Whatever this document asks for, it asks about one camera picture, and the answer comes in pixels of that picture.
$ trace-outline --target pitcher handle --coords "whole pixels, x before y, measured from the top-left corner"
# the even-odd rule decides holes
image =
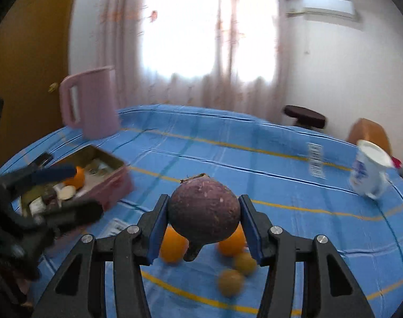
[[[71,128],[80,128],[80,121],[76,121],[72,110],[71,89],[79,82],[79,75],[72,75],[65,78],[60,84],[60,110],[62,112],[63,123]]]
[[[387,189],[387,186],[389,185],[389,178],[387,176],[387,173],[381,172],[380,176],[381,176],[381,184],[380,184],[380,188],[378,189],[378,192],[375,195],[371,192],[366,194],[369,198],[372,198],[373,200],[376,200],[381,195],[383,195],[383,193]]]

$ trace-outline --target metal screw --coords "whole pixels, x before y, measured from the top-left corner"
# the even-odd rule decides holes
[[[317,241],[320,244],[325,244],[328,242],[328,238],[325,235],[319,235],[317,236]]]
[[[45,222],[45,219],[41,215],[37,215],[33,218],[37,225],[42,225]]]
[[[92,235],[84,235],[82,236],[81,241],[86,244],[90,242],[92,239],[93,239]]]
[[[126,229],[126,231],[127,231],[130,235],[133,235],[133,234],[135,234],[135,233],[138,233],[139,227],[138,227],[137,225],[130,225],[130,226]]]
[[[20,245],[13,245],[11,247],[11,251],[13,253],[13,256],[15,256],[16,258],[22,258],[23,256],[25,256],[25,250],[22,249]]]
[[[283,232],[283,229],[279,226],[272,226],[271,227],[271,233],[275,235],[280,235]]]

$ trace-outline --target door knob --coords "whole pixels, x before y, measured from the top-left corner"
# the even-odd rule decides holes
[[[59,88],[59,84],[57,82],[52,83],[50,87],[48,88],[48,93],[53,93]]]

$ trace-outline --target beet stem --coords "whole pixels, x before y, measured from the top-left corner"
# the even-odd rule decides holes
[[[203,245],[190,242],[190,244],[188,245],[187,252],[185,253],[183,259],[186,262],[191,262],[195,260],[202,247]]]

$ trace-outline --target round stool seat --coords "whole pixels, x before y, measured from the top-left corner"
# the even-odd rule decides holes
[[[327,121],[324,115],[301,106],[286,105],[284,113],[289,117],[297,118],[296,125],[308,129],[311,127],[323,129]]]

